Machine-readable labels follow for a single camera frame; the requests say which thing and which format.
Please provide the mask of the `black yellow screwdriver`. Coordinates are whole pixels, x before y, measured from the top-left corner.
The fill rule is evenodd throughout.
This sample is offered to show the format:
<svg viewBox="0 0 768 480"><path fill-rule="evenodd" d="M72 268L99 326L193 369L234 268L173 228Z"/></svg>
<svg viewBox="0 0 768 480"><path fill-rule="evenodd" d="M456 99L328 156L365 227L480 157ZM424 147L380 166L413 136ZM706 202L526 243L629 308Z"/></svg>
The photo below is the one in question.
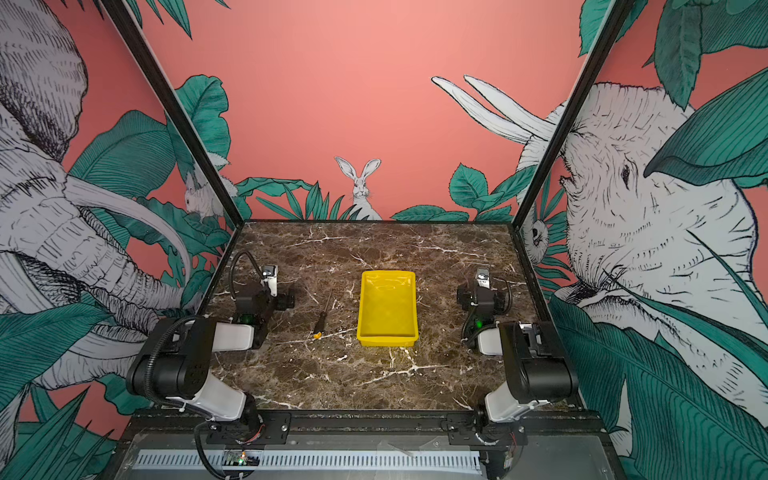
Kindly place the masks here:
<svg viewBox="0 0 768 480"><path fill-rule="evenodd" d="M312 338L313 339L320 339L325 332L325 326L326 326L326 319L329 312L329 309L331 307L331 303L333 300L333 295L330 294L324 308L321 310L317 321L315 322L315 325L313 327L312 331Z"/></svg>

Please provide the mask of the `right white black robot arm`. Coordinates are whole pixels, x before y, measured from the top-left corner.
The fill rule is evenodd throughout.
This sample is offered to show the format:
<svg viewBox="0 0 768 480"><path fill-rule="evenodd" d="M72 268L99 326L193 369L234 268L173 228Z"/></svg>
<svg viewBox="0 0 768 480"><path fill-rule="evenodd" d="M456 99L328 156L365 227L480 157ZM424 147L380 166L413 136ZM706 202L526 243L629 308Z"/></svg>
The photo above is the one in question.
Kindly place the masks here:
<svg viewBox="0 0 768 480"><path fill-rule="evenodd" d="M456 297L467 313L462 343L501 358L504 366L503 383L484 399L489 421L515 422L577 393L577 374L553 322L501 322L499 318L511 311L511 292L492 288L489 280L459 285Z"/></svg>

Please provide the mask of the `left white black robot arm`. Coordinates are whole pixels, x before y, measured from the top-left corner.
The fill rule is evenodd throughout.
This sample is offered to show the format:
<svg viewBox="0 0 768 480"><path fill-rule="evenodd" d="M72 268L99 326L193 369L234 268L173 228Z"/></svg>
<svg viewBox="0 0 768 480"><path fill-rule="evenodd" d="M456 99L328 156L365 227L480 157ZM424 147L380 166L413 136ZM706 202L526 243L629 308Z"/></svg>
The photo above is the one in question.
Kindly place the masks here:
<svg viewBox="0 0 768 480"><path fill-rule="evenodd" d="M295 289L280 293L264 287L238 296L235 307L230 323L198 315L161 320L129 368L126 389L154 404L198 414L246 444L263 435L265 421L252 395L211 372L211 359L218 352L260 349L273 314L295 307Z"/></svg>

